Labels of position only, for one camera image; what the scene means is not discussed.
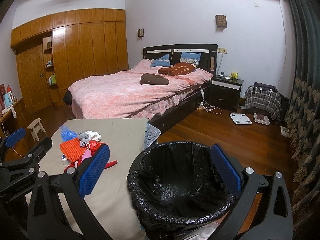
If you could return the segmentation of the orange foam net sheet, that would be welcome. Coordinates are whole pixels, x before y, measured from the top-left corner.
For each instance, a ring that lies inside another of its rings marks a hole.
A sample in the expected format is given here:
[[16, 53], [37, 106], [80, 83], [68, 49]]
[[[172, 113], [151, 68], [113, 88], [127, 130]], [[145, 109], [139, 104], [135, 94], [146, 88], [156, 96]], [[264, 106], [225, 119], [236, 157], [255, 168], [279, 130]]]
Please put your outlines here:
[[70, 160], [72, 163], [79, 160], [84, 154], [86, 148], [80, 146], [80, 140], [74, 138], [60, 144], [61, 152]]

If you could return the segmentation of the dark green patterned curtain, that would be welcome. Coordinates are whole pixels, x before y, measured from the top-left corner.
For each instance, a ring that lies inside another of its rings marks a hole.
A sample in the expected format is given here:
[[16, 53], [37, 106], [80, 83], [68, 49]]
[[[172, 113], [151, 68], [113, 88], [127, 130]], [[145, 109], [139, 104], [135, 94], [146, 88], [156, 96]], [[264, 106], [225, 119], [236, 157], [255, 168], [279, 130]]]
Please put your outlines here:
[[288, 0], [296, 41], [295, 80], [285, 121], [298, 168], [293, 236], [319, 238], [319, 15], [310, 0]]

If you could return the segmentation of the white cloth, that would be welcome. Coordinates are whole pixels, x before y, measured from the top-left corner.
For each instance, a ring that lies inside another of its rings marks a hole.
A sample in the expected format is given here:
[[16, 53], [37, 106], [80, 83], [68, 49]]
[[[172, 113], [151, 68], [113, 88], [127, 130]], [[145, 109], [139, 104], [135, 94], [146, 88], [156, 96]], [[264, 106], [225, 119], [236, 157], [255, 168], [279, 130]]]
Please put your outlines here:
[[95, 131], [86, 131], [85, 132], [86, 135], [88, 135], [88, 140], [91, 141], [97, 141], [97, 142], [100, 142], [101, 141], [101, 135]]

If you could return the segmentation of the bed with pink cover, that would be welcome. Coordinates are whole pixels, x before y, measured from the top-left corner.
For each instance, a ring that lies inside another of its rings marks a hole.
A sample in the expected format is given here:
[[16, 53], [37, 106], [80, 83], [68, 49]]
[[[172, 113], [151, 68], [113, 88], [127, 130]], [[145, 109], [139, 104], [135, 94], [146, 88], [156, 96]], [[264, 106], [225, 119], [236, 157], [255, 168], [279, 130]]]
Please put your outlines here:
[[[71, 84], [63, 101], [77, 119], [147, 118], [162, 131], [174, 126], [196, 108], [200, 90], [216, 74], [216, 44], [169, 44], [146, 47], [143, 59], [132, 69], [92, 75]], [[182, 52], [201, 53], [196, 70], [187, 75], [162, 75], [151, 68], [152, 60], [169, 54], [171, 67]], [[141, 85], [143, 74], [160, 75], [168, 85]]]

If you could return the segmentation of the grey cloth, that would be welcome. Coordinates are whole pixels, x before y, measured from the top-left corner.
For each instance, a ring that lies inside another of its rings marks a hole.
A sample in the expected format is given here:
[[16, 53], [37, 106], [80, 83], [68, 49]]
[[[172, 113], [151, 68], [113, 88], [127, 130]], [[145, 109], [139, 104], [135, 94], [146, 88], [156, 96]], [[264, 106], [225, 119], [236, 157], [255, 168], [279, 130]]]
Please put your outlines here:
[[86, 147], [89, 143], [89, 135], [87, 133], [79, 133], [78, 140], [80, 142], [80, 147]]

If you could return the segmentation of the white blue carton box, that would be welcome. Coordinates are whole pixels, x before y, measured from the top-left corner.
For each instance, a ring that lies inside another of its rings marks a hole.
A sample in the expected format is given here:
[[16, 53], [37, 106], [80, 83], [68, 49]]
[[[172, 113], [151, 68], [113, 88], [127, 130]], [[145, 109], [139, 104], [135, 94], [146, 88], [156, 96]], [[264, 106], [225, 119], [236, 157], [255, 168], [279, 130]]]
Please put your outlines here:
[[72, 163], [64, 154], [62, 155], [61, 161], [65, 166], [69, 166]]

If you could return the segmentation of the red fabric garment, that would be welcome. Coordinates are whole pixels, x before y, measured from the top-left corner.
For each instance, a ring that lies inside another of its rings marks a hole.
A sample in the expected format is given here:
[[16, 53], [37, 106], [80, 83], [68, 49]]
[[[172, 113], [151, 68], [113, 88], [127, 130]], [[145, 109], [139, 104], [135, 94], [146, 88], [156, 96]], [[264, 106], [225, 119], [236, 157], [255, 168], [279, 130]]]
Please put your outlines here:
[[[110, 168], [110, 167], [116, 165], [117, 163], [118, 163], [117, 160], [110, 161], [110, 162], [108, 162], [108, 163], [105, 165], [104, 169]], [[80, 164], [81, 164], [81, 161], [80, 161], [80, 160], [78, 160], [78, 161], [76, 161], [76, 162], [74, 162], [74, 163], [70, 163], [70, 164], [64, 169], [64, 171], [66, 172], [67, 169], [70, 168], [70, 167], [77, 168]]]

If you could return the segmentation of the beige table cover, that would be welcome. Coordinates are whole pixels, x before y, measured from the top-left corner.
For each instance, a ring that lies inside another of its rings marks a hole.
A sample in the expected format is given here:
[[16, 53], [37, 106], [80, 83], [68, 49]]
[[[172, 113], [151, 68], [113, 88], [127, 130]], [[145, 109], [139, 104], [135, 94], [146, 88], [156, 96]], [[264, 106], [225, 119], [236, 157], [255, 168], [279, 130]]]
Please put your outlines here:
[[102, 146], [78, 168], [64, 169], [61, 137], [41, 162], [29, 204], [29, 239], [144, 239], [127, 174], [144, 149], [146, 119], [77, 119], [66, 125], [101, 135]]

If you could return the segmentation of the blue plastic bag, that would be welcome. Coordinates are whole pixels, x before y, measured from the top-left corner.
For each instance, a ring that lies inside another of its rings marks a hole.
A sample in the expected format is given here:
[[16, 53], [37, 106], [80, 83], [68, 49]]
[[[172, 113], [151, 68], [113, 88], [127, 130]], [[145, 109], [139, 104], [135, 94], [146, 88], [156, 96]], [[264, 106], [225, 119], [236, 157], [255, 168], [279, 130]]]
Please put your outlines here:
[[60, 135], [63, 142], [66, 142], [78, 137], [78, 134], [75, 131], [70, 130], [66, 125], [60, 126]]

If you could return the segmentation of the brown cushion on bed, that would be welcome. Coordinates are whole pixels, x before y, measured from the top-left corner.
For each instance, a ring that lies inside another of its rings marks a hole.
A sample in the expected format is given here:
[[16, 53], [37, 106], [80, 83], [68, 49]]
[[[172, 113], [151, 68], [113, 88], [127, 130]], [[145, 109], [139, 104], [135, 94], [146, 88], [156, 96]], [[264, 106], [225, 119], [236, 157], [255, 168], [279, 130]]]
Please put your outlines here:
[[146, 73], [140, 77], [140, 84], [164, 86], [169, 84], [169, 80], [160, 75]]

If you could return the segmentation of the brown dotted pillow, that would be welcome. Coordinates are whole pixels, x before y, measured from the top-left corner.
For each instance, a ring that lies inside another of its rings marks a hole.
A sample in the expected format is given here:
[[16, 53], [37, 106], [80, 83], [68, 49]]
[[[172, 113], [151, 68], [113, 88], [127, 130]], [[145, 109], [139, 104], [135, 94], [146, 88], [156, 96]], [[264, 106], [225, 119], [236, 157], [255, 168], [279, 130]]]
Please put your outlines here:
[[179, 62], [172, 67], [164, 67], [160, 68], [158, 70], [158, 74], [162, 75], [172, 75], [172, 76], [178, 76], [178, 75], [187, 75], [193, 71], [195, 71], [197, 66], [192, 63], [186, 63], [186, 62]]

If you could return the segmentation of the small white wooden stool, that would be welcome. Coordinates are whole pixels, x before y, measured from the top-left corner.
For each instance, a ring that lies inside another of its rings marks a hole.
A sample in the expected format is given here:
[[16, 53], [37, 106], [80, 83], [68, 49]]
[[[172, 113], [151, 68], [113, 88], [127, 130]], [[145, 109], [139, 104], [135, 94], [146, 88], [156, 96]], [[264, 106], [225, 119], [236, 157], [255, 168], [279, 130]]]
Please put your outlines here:
[[31, 136], [33, 137], [34, 141], [39, 141], [38, 133], [46, 133], [46, 130], [44, 129], [41, 119], [36, 118], [28, 127], [27, 129], [31, 132]]

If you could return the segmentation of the grey quilted mat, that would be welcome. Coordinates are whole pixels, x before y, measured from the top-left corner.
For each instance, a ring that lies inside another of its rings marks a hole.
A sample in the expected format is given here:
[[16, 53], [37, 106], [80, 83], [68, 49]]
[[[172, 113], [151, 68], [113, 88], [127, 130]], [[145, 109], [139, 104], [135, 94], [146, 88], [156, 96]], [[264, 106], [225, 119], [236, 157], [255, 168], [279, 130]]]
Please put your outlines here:
[[150, 147], [154, 142], [156, 142], [161, 133], [162, 132], [160, 129], [147, 122], [145, 130], [144, 149]]

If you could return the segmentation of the left blue pillow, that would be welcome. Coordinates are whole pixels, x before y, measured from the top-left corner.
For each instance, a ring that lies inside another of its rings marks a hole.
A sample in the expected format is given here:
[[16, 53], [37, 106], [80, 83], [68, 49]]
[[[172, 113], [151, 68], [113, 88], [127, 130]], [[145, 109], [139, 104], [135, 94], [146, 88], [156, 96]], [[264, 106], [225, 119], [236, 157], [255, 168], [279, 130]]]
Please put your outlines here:
[[165, 54], [164, 56], [152, 60], [151, 68], [153, 67], [171, 67], [169, 54]]

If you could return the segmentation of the red plastic bag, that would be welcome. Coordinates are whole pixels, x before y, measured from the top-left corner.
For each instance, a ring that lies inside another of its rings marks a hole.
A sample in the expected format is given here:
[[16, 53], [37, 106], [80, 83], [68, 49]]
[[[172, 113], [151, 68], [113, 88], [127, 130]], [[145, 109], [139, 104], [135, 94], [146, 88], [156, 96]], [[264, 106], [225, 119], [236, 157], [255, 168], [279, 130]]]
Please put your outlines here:
[[95, 152], [97, 152], [99, 147], [103, 146], [103, 145], [105, 145], [104, 142], [99, 142], [99, 141], [95, 141], [95, 140], [90, 140], [89, 141], [89, 149], [91, 150], [92, 154], [95, 154]]

